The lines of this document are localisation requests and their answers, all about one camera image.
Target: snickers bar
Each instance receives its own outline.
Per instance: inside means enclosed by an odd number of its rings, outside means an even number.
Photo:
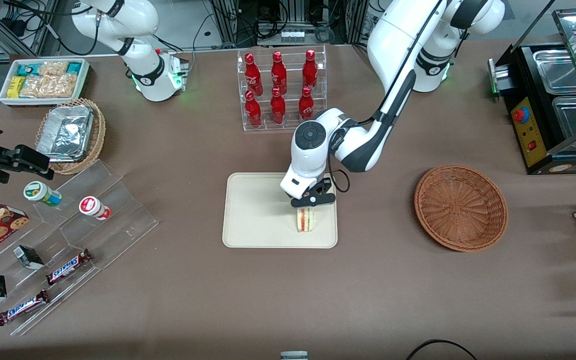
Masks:
[[[48,296],[48,292],[46,292],[44,289],[39,291],[39,294],[36,296],[29,298],[28,300],[20,303],[8,311],[0,313],[0,326],[4,326],[7,323],[13,321],[19,315],[29,313],[37,306],[46,303],[50,303],[50,297]]]
[[[84,249],[82,252],[78,253],[72,260],[66,262],[66,264],[62,265],[60,268],[53,271],[50,275],[46,275],[46,279],[48,279],[48,285],[53,285],[57,283],[59,280],[66,278],[66,276],[70,275],[77,269],[78,267],[82,266],[85,262],[92,259],[92,255],[90,255],[88,249]]]

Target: yogurt cup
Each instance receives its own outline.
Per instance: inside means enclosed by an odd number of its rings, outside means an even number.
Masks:
[[[103,203],[94,196],[86,196],[79,202],[79,211],[97,220],[105,220],[110,218],[112,210],[110,207],[103,205]]]
[[[49,207],[55,207],[62,202],[62,194],[41,181],[28,182],[23,188],[23,196],[30,201],[38,201]]]

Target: beige tray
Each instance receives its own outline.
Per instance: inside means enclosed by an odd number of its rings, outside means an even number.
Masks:
[[[337,203],[315,208],[315,227],[297,232],[297,210],[279,187],[279,172],[236,172],[228,178],[223,243],[229,248],[330,249],[337,244]]]

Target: yellow control panel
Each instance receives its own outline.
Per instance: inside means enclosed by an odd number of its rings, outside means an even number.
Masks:
[[[528,98],[524,98],[512,109],[510,116],[512,116],[514,131],[519,138],[523,158],[529,167],[534,166],[541,159],[544,159],[547,153]]]

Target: bottle rack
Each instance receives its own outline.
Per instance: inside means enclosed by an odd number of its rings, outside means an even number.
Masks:
[[[302,68],[304,68],[304,63],[306,62],[306,50],[309,49],[315,51],[315,63],[317,63],[317,87],[314,88],[311,93],[314,102],[312,109],[313,119],[315,114],[327,109],[326,47],[282,47],[281,57],[283,64],[286,66],[288,82],[288,91],[283,96],[286,103],[286,114],[282,125],[278,125],[273,121],[272,109],[270,107],[270,100],[273,97],[271,93],[273,81],[270,70],[273,67],[273,52],[277,51],[277,49],[254,48],[237,52],[237,79],[241,105],[241,121],[245,131],[295,129],[302,123],[299,116],[299,99],[302,96],[302,88],[304,87]],[[254,55],[254,63],[256,63],[256,66],[258,66],[261,72],[263,94],[256,96],[256,100],[261,107],[260,127],[251,126],[246,115],[246,98],[244,95],[248,90],[248,84],[246,82],[244,55],[247,53]]]

